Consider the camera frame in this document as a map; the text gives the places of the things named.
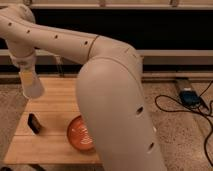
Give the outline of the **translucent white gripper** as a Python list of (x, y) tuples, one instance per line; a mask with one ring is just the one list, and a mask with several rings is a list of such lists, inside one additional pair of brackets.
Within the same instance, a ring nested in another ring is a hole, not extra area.
[(34, 67), (21, 68), (19, 71), (23, 95), (28, 99), (36, 99), (43, 95), (44, 87)]

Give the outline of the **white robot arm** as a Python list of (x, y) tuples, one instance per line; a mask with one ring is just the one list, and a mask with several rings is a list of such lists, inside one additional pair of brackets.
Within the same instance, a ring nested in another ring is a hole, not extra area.
[(0, 9), (0, 38), (20, 69), (23, 95), (43, 95), (35, 72), (37, 48), (82, 68), (76, 80), (79, 110), (105, 171), (167, 171), (141, 83), (142, 58), (128, 43), (42, 26), (29, 7)]

